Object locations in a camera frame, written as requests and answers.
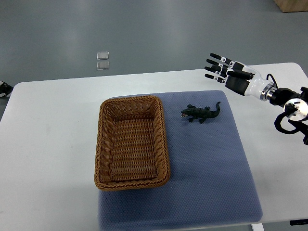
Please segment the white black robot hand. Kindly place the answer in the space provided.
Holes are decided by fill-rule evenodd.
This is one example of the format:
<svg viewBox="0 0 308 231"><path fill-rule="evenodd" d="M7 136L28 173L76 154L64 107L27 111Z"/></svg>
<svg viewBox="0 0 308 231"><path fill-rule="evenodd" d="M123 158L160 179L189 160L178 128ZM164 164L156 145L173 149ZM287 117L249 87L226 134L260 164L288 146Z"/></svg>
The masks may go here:
<svg viewBox="0 0 308 231"><path fill-rule="evenodd" d="M270 99L278 87L275 81L264 79L255 69L238 61L211 53L206 62L206 78L223 84L231 91L242 96L254 96L262 101Z"/></svg>

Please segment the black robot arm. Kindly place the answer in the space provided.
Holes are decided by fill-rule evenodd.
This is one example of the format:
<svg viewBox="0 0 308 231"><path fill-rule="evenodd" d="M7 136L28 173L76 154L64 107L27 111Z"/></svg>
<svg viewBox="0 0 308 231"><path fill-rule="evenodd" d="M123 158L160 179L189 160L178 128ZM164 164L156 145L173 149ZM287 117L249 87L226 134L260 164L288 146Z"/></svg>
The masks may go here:
<svg viewBox="0 0 308 231"><path fill-rule="evenodd" d="M308 126L304 122L308 119L308 89L302 87L301 93L297 93L287 88L278 88L270 92L267 99L272 105L283 108L283 112L276 117L274 125L276 130L283 134L303 133L303 143L308 143ZM286 130L282 127L282 120L288 119L294 129Z"/></svg>

